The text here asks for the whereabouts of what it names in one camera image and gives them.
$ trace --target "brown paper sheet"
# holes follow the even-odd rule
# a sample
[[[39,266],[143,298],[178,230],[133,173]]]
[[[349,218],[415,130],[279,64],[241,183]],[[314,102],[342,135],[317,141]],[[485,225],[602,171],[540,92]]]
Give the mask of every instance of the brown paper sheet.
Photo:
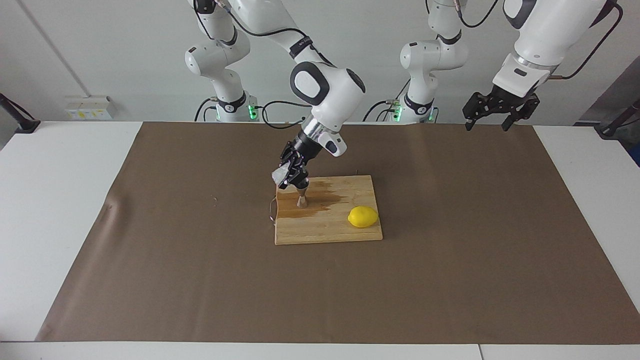
[[[531,127],[346,126],[382,241],[273,245],[298,129],[145,123],[42,341],[640,343],[640,315]]]

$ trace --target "white table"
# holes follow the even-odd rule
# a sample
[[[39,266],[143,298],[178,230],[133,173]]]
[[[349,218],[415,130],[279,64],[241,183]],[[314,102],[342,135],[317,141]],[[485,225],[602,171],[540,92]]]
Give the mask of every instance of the white table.
[[[140,122],[46,122],[0,151],[0,341],[33,341]],[[640,309],[640,168],[591,128],[535,127]],[[0,359],[640,359],[640,345],[0,343]]]

